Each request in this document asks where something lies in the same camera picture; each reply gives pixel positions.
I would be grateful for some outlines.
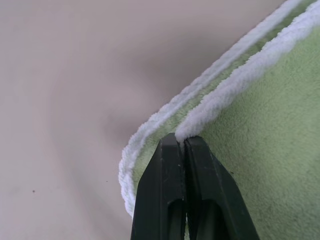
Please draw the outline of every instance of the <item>green fabric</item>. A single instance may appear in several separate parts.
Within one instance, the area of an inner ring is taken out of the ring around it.
[[[141,152],[136,160],[134,169],[133,169],[133,183],[134,183],[134,191],[137,192],[138,182],[145,171],[159,140],[167,135],[168,133],[175,132],[177,126],[185,119],[188,112],[196,107],[203,96],[207,95],[211,91],[213,91],[218,84],[229,77],[232,71],[239,66],[246,63],[246,61],[254,55],[255,53],[259,52],[262,47],[265,45],[266,42],[272,40],[277,34],[285,27],[287,27],[292,20],[300,15],[301,13],[305,12],[306,8],[313,3],[315,0],[304,0],[302,1],[281,23],[279,23],[272,31],[270,31],[264,38],[259,40],[255,45],[249,48],[246,53],[244,53],[239,59],[234,61],[230,67],[224,70],[216,79],[213,79],[211,83],[203,90],[201,90],[196,97],[191,99],[186,105],[181,107],[172,117],[170,117],[161,127],[159,127],[153,134],[151,134]]]
[[[320,27],[200,134],[262,240],[320,237]]]

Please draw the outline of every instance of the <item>microfiber towel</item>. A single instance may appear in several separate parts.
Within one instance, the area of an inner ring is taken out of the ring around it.
[[[319,239],[320,1],[311,2],[285,2],[132,136],[119,166],[131,215],[159,139],[200,135],[261,239]]]

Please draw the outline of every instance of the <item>white fuzzy trim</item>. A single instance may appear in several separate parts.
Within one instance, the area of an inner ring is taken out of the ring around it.
[[[246,64],[235,69],[214,91],[206,95],[201,104],[190,111],[177,127],[176,139],[181,142],[188,137],[198,135],[206,123],[213,121],[238,94],[262,77],[268,67],[275,65],[283,54],[290,52],[296,43],[305,39],[317,25],[320,25],[320,0],[311,4],[304,13],[293,20],[290,26],[267,42],[260,52],[251,56]]]
[[[128,145],[122,151],[122,160],[119,163],[118,179],[121,185],[121,194],[125,201],[126,211],[133,217],[136,196],[132,172],[137,157],[145,145],[146,139],[153,134],[167,119],[184,106],[197,93],[205,88],[210,81],[216,78],[232,62],[240,57],[249,47],[255,44],[266,33],[279,24],[302,0],[287,0],[276,11],[258,24],[247,35],[242,37],[225,54],[215,61],[204,73],[195,79],[182,92],[176,95],[159,112],[153,114],[147,122],[142,124],[138,131],[130,138]]]

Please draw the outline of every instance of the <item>green microfiber towel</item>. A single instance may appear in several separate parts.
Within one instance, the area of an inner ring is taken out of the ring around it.
[[[233,174],[262,240],[319,239],[320,1],[312,2],[285,2],[272,28],[258,25],[261,37],[224,69],[217,61],[211,68],[222,70],[203,74],[207,85],[170,110],[181,99],[174,98],[139,128],[119,166],[131,215],[158,141],[169,132],[180,141],[200,135]]]

